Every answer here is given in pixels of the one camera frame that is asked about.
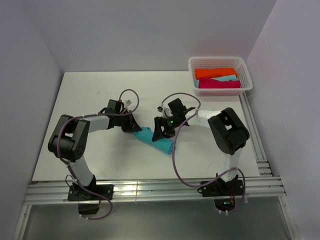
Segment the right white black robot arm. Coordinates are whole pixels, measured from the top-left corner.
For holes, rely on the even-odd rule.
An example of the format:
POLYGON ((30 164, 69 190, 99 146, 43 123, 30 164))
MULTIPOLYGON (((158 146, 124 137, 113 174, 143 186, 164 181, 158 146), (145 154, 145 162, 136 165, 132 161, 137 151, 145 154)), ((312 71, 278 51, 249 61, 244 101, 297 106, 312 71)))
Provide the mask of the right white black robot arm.
POLYGON ((233 182, 238 180, 239 175, 243 175, 243 172, 239 169, 239 160, 250 134, 232 108, 227 107, 220 111, 212 111, 201 110, 196 107, 188 109, 184 107, 182 110, 172 110, 171 116, 155 117, 154 124, 152 141, 174 138, 173 149, 183 126, 199 126, 209 129, 221 153, 216 177, 200 185, 184 181, 178 173, 175 153, 173 152, 172 164, 174 172, 178 179, 190 188, 204 189, 216 183, 216 189, 222 195, 227 195, 233 190, 233 182))

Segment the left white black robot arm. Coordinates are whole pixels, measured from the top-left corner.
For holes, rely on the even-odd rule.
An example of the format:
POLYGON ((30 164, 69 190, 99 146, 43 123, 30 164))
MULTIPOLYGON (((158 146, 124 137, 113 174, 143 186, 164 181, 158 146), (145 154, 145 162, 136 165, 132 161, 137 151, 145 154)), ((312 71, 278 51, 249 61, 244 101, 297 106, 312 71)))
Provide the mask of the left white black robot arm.
POLYGON ((124 133, 142 131, 132 113, 96 113, 74 117, 60 116, 48 142, 48 150, 68 168, 72 177, 71 194, 81 200, 102 195, 95 175, 90 171, 84 153, 88 135, 93 132, 120 127, 124 133))

